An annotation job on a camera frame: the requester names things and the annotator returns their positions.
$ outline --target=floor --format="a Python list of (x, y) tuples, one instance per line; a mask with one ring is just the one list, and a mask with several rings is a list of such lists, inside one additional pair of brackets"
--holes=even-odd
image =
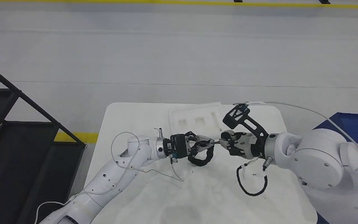
[[(112, 102), (357, 113), (357, 19), (339, 8), (0, 3), (0, 73), (72, 132), (99, 132)], [(294, 134), (323, 120), (278, 108)], [(22, 102), (8, 119), (43, 120)]]

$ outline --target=wire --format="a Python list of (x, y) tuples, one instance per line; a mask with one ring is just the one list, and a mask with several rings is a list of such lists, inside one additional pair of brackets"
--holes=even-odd
[(40, 209), (40, 207), (43, 206), (44, 204), (50, 204), (50, 203), (52, 203), (52, 204), (60, 204), (60, 205), (62, 205), (62, 206), (65, 206), (68, 202), (69, 202), (69, 201), (67, 201), (66, 203), (61, 203), (61, 202), (44, 202), (44, 203), (40, 204), (40, 205), (38, 206), (37, 210), (36, 210), (36, 218), (35, 218), (34, 224), (37, 224), (37, 219), (39, 218), (39, 209)]
[(155, 171), (155, 172), (157, 172), (157, 173), (159, 173), (159, 174), (161, 174), (161, 175), (163, 175), (163, 176), (167, 176), (167, 177), (169, 177), (169, 178), (173, 178), (173, 179), (178, 180), (178, 181), (183, 181), (183, 180), (176, 174), (176, 172), (174, 171), (173, 165), (172, 165), (172, 170), (173, 170), (174, 174), (178, 177), (178, 179), (175, 178), (175, 177), (173, 177), (173, 176), (169, 176), (169, 175), (167, 175), (167, 174), (164, 174), (164, 173), (162, 173), (162, 172), (159, 172), (158, 170), (155, 170), (155, 169), (150, 169), (150, 170), (148, 170), (148, 171), (144, 171), (144, 170), (141, 170), (141, 169), (133, 168), (132, 166), (131, 166), (130, 168), (128, 168), (128, 166), (130, 165), (130, 163), (131, 163), (132, 159), (134, 158), (134, 156), (133, 156), (132, 159), (129, 161), (129, 164), (128, 164), (127, 167), (119, 165), (119, 164), (116, 162), (116, 159), (114, 158), (114, 154), (113, 154), (113, 144), (114, 144), (114, 141), (116, 140), (116, 138), (117, 138), (119, 135), (123, 134), (123, 133), (132, 134), (132, 135), (134, 135), (134, 136), (136, 137), (136, 139), (138, 140), (138, 148), (137, 148), (137, 150), (136, 150), (134, 156), (135, 156), (136, 153), (139, 151), (139, 146), (140, 146), (139, 138), (138, 138), (135, 134), (133, 134), (132, 132), (122, 132), (122, 133), (119, 133), (119, 134), (113, 139), (113, 141), (112, 141), (112, 143), (111, 143), (111, 156), (112, 156), (112, 159), (113, 159), (113, 161), (115, 162), (115, 164), (116, 164), (117, 166), (119, 166), (120, 168), (126, 169), (126, 170), (136, 170), (136, 171), (143, 172), (143, 173), (149, 173), (149, 172), (151, 172), (151, 171)]
[(358, 146), (358, 144), (356, 143), (356, 141), (354, 141), (354, 139), (349, 135), (347, 134), (342, 128), (340, 128), (335, 122), (333, 122), (329, 117), (327, 116), (324, 116), (323, 114), (317, 112), (317, 111), (314, 111), (314, 110), (311, 110), (311, 109), (308, 109), (308, 108), (304, 108), (302, 106), (296, 106), (296, 105), (293, 105), (293, 104), (286, 104), (284, 102), (276, 102), (276, 101), (265, 101), (265, 103), (267, 104), (281, 104), (281, 105), (287, 105), (287, 106), (293, 106), (295, 108), (300, 108), (300, 109), (304, 109), (304, 110), (308, 110), (308, 111), (311, 111), (311, 112), (314, 112), (322, 117), (324, 117), (325, 119), (327, 119), (333, 126), (335, 126), (340, 132), (342, 132), (342, 134), (344, 134), (351, 142), (353, 142), (356, 146)]
[(183, 180), (177, 175), (177, 173), (175, 172), (173, 164), (171, 164), (171, 166), (172, 166), (173, 173), (177, 176), (178, 179), (180, 179), (180, 181), (183, 181)]

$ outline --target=white table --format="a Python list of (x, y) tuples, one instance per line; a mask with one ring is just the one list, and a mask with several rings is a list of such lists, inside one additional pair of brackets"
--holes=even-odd
[[(169, 137), (168, 109), (187, 104), (113, 103), (106, 109), (86, 184), (111, 159), (110, 144), (120, 132), (157, 136), (154, 127), (163, 128)], [(224, 113), (233, 106), (223, 105)], [(281, 113), (273, 106), (250, 106), (250, 116), (269, 133), (285, 132)], [(115, 152), (126, 149), (130, 135), (119, 137)], [(247, 160), (230, 156), (221, 146), (215, 146), (214, 158), (204, 167), (196, 167), (186, 158), (175, 164), (175, 170), (185, 181), (179, 182), (160, 174), (140, 174), (123, 193), (114, 198), (93, 220), (105, 223), (316, 223), (317, 215), (301, 190), (296, 177), (288, 170), (270, 166), (268, 187), (257, 197), (242, 192), (237, 183), (236, 168)], [(263, 186), (258, 160), (246, 170), (244, 186), (251, 192)], [(169, 160), (154, 162), (145, 168), (173, 175)]]

